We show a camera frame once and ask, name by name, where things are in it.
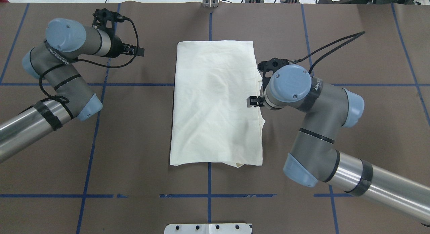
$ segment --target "folded fabric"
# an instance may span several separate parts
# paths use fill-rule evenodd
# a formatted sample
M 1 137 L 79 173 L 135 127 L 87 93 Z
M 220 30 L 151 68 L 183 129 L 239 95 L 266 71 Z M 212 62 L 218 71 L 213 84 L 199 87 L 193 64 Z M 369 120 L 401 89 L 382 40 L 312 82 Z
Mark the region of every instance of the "folded fabric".
M 170 164 L 262 165 L 261 81 L 252 42 L 178 43 Z

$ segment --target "table surface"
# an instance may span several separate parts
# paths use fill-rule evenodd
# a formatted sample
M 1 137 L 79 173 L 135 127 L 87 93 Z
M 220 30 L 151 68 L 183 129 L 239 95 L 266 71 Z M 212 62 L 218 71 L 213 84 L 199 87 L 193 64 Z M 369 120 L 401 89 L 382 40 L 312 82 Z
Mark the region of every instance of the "table surface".
M 263 166 L 169 166 L 177 43 L 253 41 L 256 61 L 302 58 L 366 34 L 315 67 L 361 95 L 365 110 L 335 147 L 430 185 L 429 9 L 401 5 L 201 3 L 0 4 L 0 122 L 44 98 L 23 56 L 50 20 L 92 22 L 95 9 L 132 18 L 145 56 L 120 69 L 75 67 L 103 101 L 0 164 L 0 233 L 163 233 L 170 223 L 252 223 L 254 233 L 428 233 L 420 223 L 324 183 L 301 186 L 282 168 L 304 114 L 262 109 Z M 117 35 L 135 43 L 132 27 Z M 321 54 L 300 63 L 305 68 Z M 82 56 L 107 63 L 106 58 Z M 111 60 L 120 65 L 129 58 Z

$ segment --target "gray robotic arm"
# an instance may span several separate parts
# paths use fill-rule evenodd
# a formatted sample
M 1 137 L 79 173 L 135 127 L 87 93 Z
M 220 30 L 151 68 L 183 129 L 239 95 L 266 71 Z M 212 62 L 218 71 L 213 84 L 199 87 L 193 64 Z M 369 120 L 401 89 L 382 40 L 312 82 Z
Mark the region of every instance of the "gray robotic arm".
M 31 49 L 23 58 L 23 67 L 39 80 L 46 79 L 57 92 L 48 95 L 9 121 L 0 124 L 0 163 L 48 133 L 56 131 L 73 118 L 81 121 L 99 112 L 103 105 L 72 63 L 81 54 L 114 58 L 120 54 L 143 56 L 144 49 L 122 43 L 115 35 L 115 23 L 129 20 L 107 9 L 96 10 L 92 27 L 74 20 L 56 18 L 49 22 L 46 41 Z
M 352 127 L 361 117 L 361 96 L 311 77 L 291 63 L 278 58 L 261 62 L 258 69 L 273 75 L 263 77 L 263 95 L 249 98 L 249 105 L 255 107 L 290 106 L 307 113 L 288 153 L 285 175 L 307 187 L 326 182 L 429 226 L 429 187 L 333 149 L 341 127 Z

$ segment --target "white plate with holes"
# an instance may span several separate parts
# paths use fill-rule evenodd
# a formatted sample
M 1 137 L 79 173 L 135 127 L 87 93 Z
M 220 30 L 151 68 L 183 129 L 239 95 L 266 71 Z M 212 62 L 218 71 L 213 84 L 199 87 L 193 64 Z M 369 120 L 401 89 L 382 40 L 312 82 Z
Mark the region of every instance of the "white plate with holes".
M 252 224 L 170 224 L 164 229 L 164 234 L 252 234 Z

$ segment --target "blue joint cap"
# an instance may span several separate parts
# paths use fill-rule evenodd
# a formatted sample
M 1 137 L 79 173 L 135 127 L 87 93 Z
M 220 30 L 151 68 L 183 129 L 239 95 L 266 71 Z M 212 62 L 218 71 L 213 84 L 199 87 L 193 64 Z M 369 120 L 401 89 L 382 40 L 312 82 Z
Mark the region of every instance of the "blue joint cap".
M 303 99 L 309 93 L 312 79 L 297 64 L 286 65 L 276 71 L 269 81 L 269 90 L 278 100 L 286 103 Z
M 314 187 L 318 183 L 318 179 L 313 177 L 290 153 L 288 153 L 287 161 L 284 165 L 284 174 L 288 178 L 307 187 Z
M 361 96 L 343 88 L 348 96 L 348 116 L 343 127 L 352 127 L 360 119 L 364 111 L 364 100 Z
M 85 28 L 77 21 L 55 18 L 46 29 L 46 40 L 54 49 L 73 52 L 85 43 Z
M 94 95 L 92 95 L 91 99 L 88 101 L 86 106 L 82 109 L 82 111 L 79 113 L 77 117 L 79 120 L 85 121 L 86 119 L 90 118 L 92 115 L 99 112 L 102 108 L 103 108 L 103 104 L 94 93 Z
M 30 54 L 32 50 L 33 49 L 23 57 L 23 67 L 29 75 L 33 76 L 35 79 L 39 79 L 40 75 L 34 70 L 33 65 L 31 64 Z

